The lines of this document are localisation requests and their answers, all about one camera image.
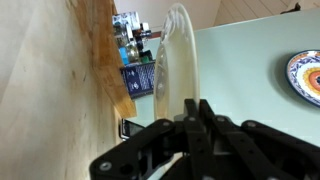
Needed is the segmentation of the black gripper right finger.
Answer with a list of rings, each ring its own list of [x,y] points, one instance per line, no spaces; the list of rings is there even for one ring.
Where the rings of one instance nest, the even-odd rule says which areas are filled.
[[[319,147],[254,120],[236,125],[204,99],[199,110],[223,180],[320,180]]]

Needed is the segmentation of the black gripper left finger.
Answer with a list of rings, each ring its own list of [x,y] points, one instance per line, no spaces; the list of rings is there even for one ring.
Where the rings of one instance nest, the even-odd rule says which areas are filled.
[[[179,132],[178,150],[184,155],[174,164],[174,179],[217,180],[211,145],[200,120],[197,105],[192,99],[184,100],[182,117],[175,125]]]

